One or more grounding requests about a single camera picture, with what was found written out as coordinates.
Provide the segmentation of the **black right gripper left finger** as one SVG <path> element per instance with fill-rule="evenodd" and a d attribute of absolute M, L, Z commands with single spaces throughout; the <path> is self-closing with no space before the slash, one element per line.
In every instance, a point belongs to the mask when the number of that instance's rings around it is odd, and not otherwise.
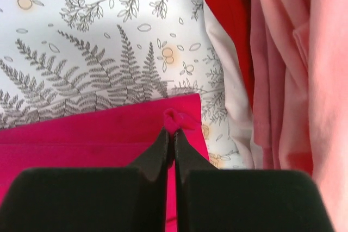
<path fill-rule="evenodd" d="M 119 168 L 31 168 L 1 205 L 1 231 L 164 231 L 169 133 Z"/>

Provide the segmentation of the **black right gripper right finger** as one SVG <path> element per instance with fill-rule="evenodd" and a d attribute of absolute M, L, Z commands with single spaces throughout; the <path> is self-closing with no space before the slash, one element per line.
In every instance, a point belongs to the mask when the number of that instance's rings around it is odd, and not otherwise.
<path fill-rule="evenodd" d="M 333 231 L 306 173 L 220 170 L 182 131 L 173 145 L 179 231 Z"/>

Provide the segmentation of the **magenta red t-shirt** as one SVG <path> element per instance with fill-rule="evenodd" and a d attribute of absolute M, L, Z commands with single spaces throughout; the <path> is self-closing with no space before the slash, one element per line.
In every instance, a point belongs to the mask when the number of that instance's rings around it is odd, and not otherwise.
<path fill-rule="evenodd" d="M 71 115 L 1 131 L 1 204 L 10 185 L 31 168 L 119 168 L 169 133 L 166 227 L 177 231 L 175 133 L 182 131 L 207 161 L 199 95 L 161 99 Z"/>

